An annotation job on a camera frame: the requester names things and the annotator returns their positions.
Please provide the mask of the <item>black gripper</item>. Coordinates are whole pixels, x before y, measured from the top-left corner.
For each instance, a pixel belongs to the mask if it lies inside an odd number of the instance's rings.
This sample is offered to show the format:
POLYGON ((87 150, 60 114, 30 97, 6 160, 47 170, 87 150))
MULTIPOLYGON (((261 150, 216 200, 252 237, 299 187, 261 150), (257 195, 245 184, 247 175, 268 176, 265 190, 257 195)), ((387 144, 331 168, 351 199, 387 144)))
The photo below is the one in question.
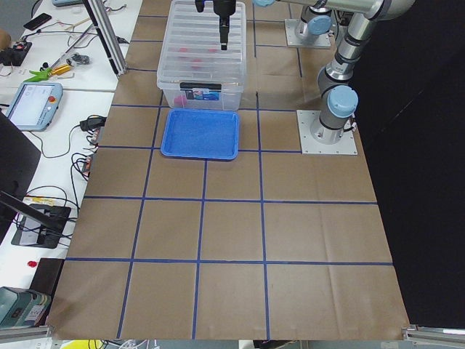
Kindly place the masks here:
MULTIPOLYGON (((212 0, 214 13, 219 19, 219 36, 221 50, 227 50, 228 38, 230 32, 229 16, 235 14, 236 0, 212 0)), ((204 0, 195 0, 197 12, 203 12, 205 7, 204 0)))

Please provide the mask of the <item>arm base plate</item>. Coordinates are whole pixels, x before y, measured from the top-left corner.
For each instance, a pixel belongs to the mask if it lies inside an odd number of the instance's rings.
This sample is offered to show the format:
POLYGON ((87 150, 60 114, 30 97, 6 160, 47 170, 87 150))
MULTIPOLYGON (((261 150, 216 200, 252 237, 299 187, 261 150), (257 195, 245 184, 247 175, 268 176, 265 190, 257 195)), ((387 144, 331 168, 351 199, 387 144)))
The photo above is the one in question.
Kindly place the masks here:
POLYGON ((357 147, 350 120, 339 130, 320 123, 320 111, 297 110, 301 152, 304 155, 356 156, 357 147))
POLYGON ((287 46, 329 49, 331 43, 328 32, 331 25, 331 19, 327 16, 314 17, 308 23, 299 19, 285 19, 287 46))

